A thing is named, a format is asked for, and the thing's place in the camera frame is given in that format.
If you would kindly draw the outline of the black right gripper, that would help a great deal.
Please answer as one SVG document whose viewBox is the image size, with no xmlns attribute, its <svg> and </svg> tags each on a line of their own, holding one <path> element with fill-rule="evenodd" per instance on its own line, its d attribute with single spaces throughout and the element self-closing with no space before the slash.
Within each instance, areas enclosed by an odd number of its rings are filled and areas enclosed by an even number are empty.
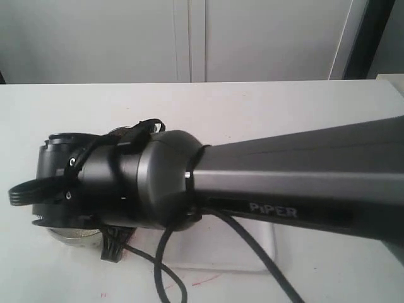
<svg viewBox="0 0 404 303">
<path fill-rule="evenodd" d="M 52 134 L 40 147 L 36 185 L 34 185 L 33 224 L 41 227 L 94 227 L 95 221 L 85 213 L 79 197 L 77 166 L 101 136 L 96 134 Z M 123 246 L 135 232 L 130 227 L 104 227 L 101 260 L 118 263 Z"/>
</svg>

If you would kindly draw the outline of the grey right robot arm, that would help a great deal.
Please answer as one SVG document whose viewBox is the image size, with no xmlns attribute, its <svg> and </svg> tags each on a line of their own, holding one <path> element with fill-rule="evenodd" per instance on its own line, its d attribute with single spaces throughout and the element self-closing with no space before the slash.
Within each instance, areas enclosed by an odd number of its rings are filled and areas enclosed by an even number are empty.
<svg viewBox="0 0 404 303">
<path fill-rule="evenodd" d="M 35 224 L 181 229 L 209 209 L 403 247 L 403 118 L 209 146 L 155 130 L 53 134 Z"/>
</svg>

